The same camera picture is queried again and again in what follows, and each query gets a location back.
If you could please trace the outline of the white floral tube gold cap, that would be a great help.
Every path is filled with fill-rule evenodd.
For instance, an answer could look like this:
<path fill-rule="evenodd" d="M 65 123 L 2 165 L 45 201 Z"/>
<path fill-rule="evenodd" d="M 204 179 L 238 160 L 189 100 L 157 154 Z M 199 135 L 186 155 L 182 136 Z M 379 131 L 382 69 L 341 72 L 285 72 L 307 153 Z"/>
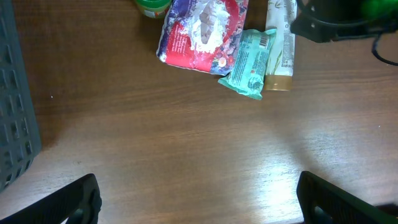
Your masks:
<path fill-rule="evenodd" d="M 297 17 L 295 0 L 269 0 L 266 30 L 275 29 L 265 78 L 266 90 L 288 91 L 292 87 L 295 56 L 295 35 L 290 25 Z"/>

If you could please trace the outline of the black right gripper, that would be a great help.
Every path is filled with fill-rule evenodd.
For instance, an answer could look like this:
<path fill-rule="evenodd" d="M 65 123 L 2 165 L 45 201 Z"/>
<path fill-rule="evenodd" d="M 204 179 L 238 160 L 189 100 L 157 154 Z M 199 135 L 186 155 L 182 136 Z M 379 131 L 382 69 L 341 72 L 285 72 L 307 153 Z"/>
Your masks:
<path fill-rule="evenodd" d="M 397 31 L 397 0 L 297 0 L 297 7 L 291 33 L 316 43 Z"/>

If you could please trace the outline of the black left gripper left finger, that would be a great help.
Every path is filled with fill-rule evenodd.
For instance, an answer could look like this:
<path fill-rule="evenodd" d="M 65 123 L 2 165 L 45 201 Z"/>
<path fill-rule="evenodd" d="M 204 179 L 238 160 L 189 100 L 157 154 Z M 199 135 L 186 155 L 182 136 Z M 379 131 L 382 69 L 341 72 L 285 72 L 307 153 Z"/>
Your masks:
<path fill-rule="evenodd" d="M 1 224 L 97 224 L 102 206 L 94 174 L 86 174 L 36 203 L 1 220 Z"/>

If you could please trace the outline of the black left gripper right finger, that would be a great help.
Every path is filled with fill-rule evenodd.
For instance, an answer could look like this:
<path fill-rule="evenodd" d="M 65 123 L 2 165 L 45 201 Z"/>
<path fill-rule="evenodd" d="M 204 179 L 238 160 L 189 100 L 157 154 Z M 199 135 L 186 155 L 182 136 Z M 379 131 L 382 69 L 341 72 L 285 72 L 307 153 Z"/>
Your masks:
<path fill-rule="evenodd" d="M 309 171 L 300 174 L 297 197 L 306 224 L 397 224 L 396 204 L 375 207 Z"/>

